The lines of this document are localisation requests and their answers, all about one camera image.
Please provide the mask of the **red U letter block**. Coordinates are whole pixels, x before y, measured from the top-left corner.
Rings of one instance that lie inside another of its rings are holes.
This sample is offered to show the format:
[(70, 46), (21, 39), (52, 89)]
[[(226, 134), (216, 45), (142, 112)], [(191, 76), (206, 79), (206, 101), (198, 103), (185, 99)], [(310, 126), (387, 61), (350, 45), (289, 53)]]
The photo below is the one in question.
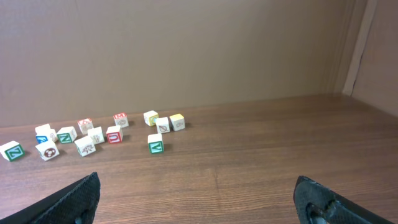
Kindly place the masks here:
[(120, 143), (123, 140), (123, 131), (120, 125), (110, 126), (107, 128), (106, 137), (110, 144)]

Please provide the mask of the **plant picture wooden block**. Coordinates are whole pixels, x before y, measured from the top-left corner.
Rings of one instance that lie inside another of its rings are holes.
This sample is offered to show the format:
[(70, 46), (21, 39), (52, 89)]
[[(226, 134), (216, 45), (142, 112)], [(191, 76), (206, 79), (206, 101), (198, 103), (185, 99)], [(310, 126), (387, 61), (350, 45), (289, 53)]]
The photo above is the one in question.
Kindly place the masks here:
[(89, 129), (87, 131), (87, 135), (92, 139), (94, 144), (100, 144), (104, 142), (104, 135), (101, 126)]

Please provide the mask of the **brown ball picture block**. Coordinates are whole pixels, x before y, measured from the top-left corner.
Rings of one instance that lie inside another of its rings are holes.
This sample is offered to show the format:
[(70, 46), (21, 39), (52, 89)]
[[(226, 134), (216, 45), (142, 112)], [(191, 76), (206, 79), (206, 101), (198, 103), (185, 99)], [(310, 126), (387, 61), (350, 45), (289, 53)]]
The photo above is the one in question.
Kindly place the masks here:
[(46, 141), (35, 147), (44, 161), (48, 161), (60, 154), (56, 144), (53, 141)]

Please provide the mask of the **tree picture green block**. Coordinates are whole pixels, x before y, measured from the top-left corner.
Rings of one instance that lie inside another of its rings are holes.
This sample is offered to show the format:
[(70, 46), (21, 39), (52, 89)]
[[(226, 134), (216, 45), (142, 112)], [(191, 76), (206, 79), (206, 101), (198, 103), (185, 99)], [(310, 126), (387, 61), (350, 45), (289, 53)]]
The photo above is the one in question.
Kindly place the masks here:
[(90, 138), (89, 136), (85, 136), (81, 139), (77, 139), (75, 141), (75, 145), (76, 145), (77, 151), (81, 157), (85, 157), (85, 156), (96, 151), (94, 142), (93, 142), (92, 138)]

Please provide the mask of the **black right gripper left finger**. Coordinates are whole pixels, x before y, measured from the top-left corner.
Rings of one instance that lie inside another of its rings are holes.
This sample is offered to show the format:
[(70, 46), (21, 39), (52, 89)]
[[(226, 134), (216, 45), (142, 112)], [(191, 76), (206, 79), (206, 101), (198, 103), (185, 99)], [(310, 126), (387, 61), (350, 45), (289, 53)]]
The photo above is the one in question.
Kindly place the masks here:
[(1, 219), (1, 223), (93, 223), (100, 200), (100, 188), (98, 173), (92, 172), (31, 206)]

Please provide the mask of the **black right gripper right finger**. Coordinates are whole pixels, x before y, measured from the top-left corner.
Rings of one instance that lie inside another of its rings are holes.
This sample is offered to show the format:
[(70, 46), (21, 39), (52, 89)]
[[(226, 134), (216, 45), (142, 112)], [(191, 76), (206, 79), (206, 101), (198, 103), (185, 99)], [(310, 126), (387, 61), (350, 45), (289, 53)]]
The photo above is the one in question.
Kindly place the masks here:
[(303, 175), (296, 181), (293, 200), (301, 224), (392, 224)]

